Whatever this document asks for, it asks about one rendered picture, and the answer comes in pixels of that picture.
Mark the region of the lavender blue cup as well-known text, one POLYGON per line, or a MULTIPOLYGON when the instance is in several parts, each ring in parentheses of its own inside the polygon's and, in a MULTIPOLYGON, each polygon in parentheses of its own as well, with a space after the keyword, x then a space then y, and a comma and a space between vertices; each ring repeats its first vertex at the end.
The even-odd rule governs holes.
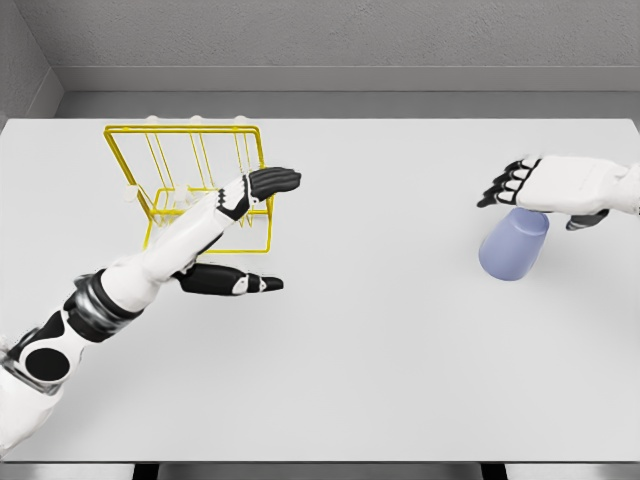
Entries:
POLYGON ((479 248, 483 270, 503 281, 517 281, 537 261, 549 229, 545 213, 512 209, 500 220, 479 248))

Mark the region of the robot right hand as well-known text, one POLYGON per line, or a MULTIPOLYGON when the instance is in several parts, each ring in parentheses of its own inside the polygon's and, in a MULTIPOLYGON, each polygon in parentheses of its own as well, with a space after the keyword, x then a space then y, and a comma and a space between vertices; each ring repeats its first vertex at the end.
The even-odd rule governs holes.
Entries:
POLYGON ((549 155, 507 165, 483 192, 479 208, 496 204, 569 216, 568 231, 591 228, 615 208, 629 168, 610 160, 549 155))

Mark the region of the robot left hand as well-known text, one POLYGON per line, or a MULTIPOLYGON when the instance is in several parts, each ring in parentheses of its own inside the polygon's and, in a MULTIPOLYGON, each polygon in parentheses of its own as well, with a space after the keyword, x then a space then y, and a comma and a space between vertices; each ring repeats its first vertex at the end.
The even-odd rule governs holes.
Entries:
POLYGON ((276 193, 292 191, 300 183, 299 172, 269 167, 242 175, 204 196, 146 250, 143 264, 150 278, 158 282, 175 278, 183 291, 203 295, 239 296, 283 289, 284 282, 277 277, 196 260, 251 206, 276 193))

